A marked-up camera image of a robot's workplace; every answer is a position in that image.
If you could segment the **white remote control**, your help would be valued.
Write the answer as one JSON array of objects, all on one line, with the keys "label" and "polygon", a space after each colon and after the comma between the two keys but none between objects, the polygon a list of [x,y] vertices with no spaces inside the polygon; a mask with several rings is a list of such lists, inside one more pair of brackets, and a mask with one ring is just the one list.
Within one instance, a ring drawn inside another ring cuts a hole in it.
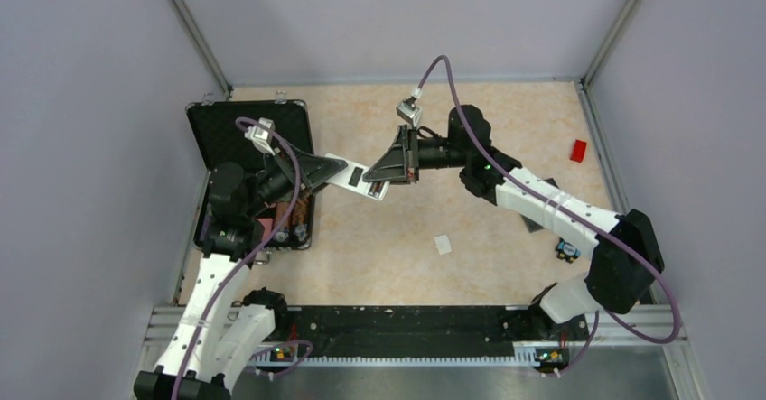
[{"label": "white remote control", "polygon": [[367,182],[363,180],[363,176],[369,170],[367,166],[332,153],[327,153],[324,157],[339,160],[346,164],[340,172],[334,174],[327,181],[329,185],[350,191],[371,200],[381,201],[387,195],[389,187],[388,181]]}]

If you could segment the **white battery cover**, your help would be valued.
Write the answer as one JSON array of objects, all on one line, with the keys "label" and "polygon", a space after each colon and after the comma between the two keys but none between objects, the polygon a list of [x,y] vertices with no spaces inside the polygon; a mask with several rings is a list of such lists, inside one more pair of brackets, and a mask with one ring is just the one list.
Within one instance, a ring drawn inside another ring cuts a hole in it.
[{"label": "white battery cover", "polygon": [[448,236],[440,235],[434,238],[434,246],[437,253],[440,256],[444,256],[453,252],[453,247]]}]

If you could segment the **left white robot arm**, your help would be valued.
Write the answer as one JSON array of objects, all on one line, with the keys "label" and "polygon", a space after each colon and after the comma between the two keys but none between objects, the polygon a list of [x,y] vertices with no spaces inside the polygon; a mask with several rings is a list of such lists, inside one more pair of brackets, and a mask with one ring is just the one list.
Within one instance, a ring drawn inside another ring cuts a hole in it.
[{"label": "left white robot arm", "polygon": [[196,282],[165,351],[153,369],[138,373],[136,398],[230,399],[257,346],[288,332],[285,297],[268,290],[246,299],[231,327],[224,327],[255,255],[269,241],[257,217],[280,200],[294,206],[302,193],[323,188],[348,164],[300,150],[267,155],[265,163],[258,172],[233,162],[211,171],[210,224]]}]

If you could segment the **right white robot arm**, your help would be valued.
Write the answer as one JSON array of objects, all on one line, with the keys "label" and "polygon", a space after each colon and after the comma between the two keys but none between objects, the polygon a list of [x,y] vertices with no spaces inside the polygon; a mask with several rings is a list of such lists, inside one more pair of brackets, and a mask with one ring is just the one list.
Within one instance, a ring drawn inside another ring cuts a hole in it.
[{"label": "right white robot arm", "polygon": [[600,309],[629,312],[665,264],[651,221],[632,209],[620,214],[581,201],[535,176],[493,147],[491,126],[474,106],[453,109],[446,136],[401,125],[388,151],[362,179],[410,184],[422,170],[457,168],[472,195],[554,233],[590,262],[587,272],[548,286],[532,302],[532,331],[552,339],[566,322]]}]

